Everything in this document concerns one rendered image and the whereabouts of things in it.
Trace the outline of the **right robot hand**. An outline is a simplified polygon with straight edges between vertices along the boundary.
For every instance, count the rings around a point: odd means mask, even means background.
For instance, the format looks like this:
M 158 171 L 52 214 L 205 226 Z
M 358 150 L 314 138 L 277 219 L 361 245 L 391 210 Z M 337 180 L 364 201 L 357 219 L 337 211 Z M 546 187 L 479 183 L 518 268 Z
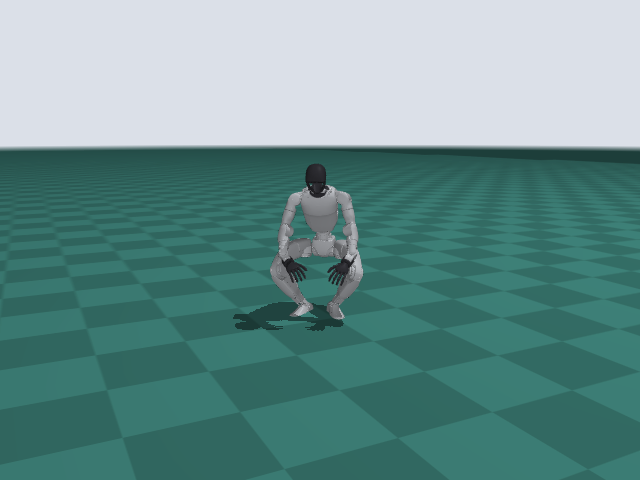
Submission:
M 299 271 L 302 273 L 304 279 L 306 279 L 306 276 L 305 276 L 303 270 L 301 269 L 301 268 L 303 268 L 305 271 L 307 271 L 306 267 L 304 267 L 303 265 L 301 265 L 301 264 L 299 264 L 297 262 L 294 262 L 294 260 L 291 257 L 289 259 L 285 260 L 285 262 L 282 260 L 282 264 L 286 267 L 286 270 L 289 273 L 289 276 L 290 276 L 290 278 L 292 280 L 292 283 L 294 283 L 294 281 L 293 281 L 293 277 L 292 277 L 291 273 L 293 273 L 297 283 L 298 283 L 298 279 L 297 279 L 297 276 L 296 276 L 295 272 L 298 274 L 301 282 L 302 282 L 302 277 L 301 277 Z

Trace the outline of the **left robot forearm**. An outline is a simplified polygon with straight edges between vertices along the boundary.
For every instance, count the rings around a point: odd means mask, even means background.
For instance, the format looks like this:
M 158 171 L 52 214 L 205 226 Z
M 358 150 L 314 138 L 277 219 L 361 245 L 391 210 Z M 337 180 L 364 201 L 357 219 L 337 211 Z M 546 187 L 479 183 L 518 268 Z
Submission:
M 349 260 L 350 262 L 357 257 L 357 243 L 358 243 L 358 230 L 357 226 L 353 223 L 351 224 L 351 232 L 352 235 L 346 237 L 347 242 L 347 254 L 344 259 Z

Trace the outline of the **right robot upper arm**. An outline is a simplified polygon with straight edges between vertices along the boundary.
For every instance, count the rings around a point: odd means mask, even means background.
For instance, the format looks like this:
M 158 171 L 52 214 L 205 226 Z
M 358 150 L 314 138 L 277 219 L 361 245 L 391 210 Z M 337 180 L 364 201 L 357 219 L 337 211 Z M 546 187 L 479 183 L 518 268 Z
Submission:
M 302 198 L 302 192 L 293 193 L 288 198 L 288 201 L 285 206 L 285 210 L 283 212 L 282 222 L 281 222 L 281 225 L 285 224 L 287 227 L 285 236 L 291 237 L 294 233 L 294 229 L 291 226 L 291 222 L 293 221 L 296 213 L 295 206 L 298 206 L 301 203 L 301 198 Z

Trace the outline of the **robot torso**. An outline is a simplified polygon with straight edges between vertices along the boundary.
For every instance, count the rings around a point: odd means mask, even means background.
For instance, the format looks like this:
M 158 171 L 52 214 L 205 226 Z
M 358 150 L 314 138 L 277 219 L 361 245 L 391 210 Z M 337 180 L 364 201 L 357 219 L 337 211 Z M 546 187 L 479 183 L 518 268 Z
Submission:
M 328 186 L 329 190 L 324 189 L 321 193 L 327 192 L 320 198 L 311 196 L 308 186 L 303 188 L 301 207 L 307 225 L 316 232 L 316 236 L 312 239 L 313 255 L 334 257 L 333 246 L 336 238 L 331 231 L 334 230 L 338 221 L 338 202 L 335 197 L 337 189 L 330 185 L 325 186 Z

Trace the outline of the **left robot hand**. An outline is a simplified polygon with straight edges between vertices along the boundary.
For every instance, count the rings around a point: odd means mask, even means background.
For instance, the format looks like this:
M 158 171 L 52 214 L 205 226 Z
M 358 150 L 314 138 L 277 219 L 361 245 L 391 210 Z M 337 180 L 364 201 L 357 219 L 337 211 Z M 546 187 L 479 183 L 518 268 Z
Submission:
M 346 255 L 345 255 L 345 256 L 346 256 Z M 351 267 L 351 265 L 352 265 L 352 264 L 353 264 L 353 262 L 354 262 L 354 259 L 353 259 L 351 262 L 350 262 L 349 260 L 347 260 L 347 259 L 344 259 L 344 258 L 345 258 L 345 256 L 344 256 L 344 257 L 343 257 L 343 259 L 341 260 L 341 263 L 338 263 L 337 265 L 332 266 L 332 267 L 327 271 L 327 273 L 330 273 L 330 272 L 331 272 L 331 270 L 335 269 L 335 270 L 331 273 L 331 275 L 330 275 L 330 277 L 329 277 L 329 279 L 328 279 L 328 281 L 330 281 L 330 280 L 331 280 L 331 278 L 333 277 L 333 275 L 336 273 L 336 274 L 335 274 L 335 276 L 334 276 L 334 278 L 333 278 L 332 284 L 334 284 L 334 281 L 336 280 L 336 277 L 338 276 L 338 274 L 340 274 L 340 275 L 339 275 L 339 277 L 338 277 L 338 279 L 337 279 L 336 285 L 338 285 L 338 283 L 339 283 L 339 281 L 340 281 L 340 278 L 341 278 L 341 277 L 342 277 L 342 275 L 343 275 L 343 278 L 342 278 L 342 281 L 341 281 L 341 284 L 340 284 L 340 286 L 342 286 L 342 284 L 343 284 L 343 282 L 344 282 L 344 279 L 345 279 L 345 277 L 346 277 L 346 275 L 347 275 L 347 273 L 348 273 L 348 271 L 349 271 L 349 268 Z

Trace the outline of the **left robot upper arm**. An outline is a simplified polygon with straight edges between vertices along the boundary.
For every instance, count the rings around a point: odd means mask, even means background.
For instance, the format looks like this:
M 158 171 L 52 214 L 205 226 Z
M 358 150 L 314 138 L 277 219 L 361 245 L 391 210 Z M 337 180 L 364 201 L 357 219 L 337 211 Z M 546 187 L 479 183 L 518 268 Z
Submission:
M 343 226 L 343 234 L 345 236 L 349 236 L 352 235 L 351 232 L 351 224 L 355 224 L 355 214 L 354 214 L 354 209 L 353 209 L 353 205 L 352 205 L 352 198 L 351 196 L 343 191 L 335 191 L 335 197 L 336 200 L 339 204 L 342 205 L 341 211 L 344 217 L 344 220 L 346 222 L 346 225 Z

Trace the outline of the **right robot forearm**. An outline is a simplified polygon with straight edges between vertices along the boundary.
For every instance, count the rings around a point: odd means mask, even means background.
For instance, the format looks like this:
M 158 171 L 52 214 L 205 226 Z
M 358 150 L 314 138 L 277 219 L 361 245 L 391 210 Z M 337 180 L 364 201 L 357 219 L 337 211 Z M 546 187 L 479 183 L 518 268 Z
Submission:
M 290 243 L 290 238 L 288 236 L 285 236 L 286 233 L 286 225 L 282 224 L 279 228 L 279 232 L 278 232 L 278 243 L 279 243 L 279 252 L 278 252 L 278 256 L 281 260 L 283 260 L 285 262 L 285 260 L 289 259 L 289 243 Z

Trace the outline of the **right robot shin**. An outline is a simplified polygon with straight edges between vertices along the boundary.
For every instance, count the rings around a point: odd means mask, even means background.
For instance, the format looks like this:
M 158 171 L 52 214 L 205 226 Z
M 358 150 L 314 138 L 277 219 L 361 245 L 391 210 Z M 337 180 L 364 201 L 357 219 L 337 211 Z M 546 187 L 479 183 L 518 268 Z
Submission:
M 272 267 L 272 265 L 271 265 Z M 270 273 L 271 273 L 271 267 L 270 267 Z M 292 274 L 292 273 L 291 273 Z M 271 278 L 273 279 L 274 283 L 290 298 L 292 298 L 292 300 L 298 304 L 298 305 L 304 305 L 305 307 L 307 307 L 309 304 L 307 302 L 307 300 L 305 299 L 305 297 L 302 295 L 298 284 L 292 274 L 293 277 L 293 281 L 294 283 L 292 283 L 292 280 L 289 276 L 289 273 L 286 277 L 279 279 L 276 276 L 273 276 L 271 273 Z M 300 303 L 300 304 L 299 304 Z

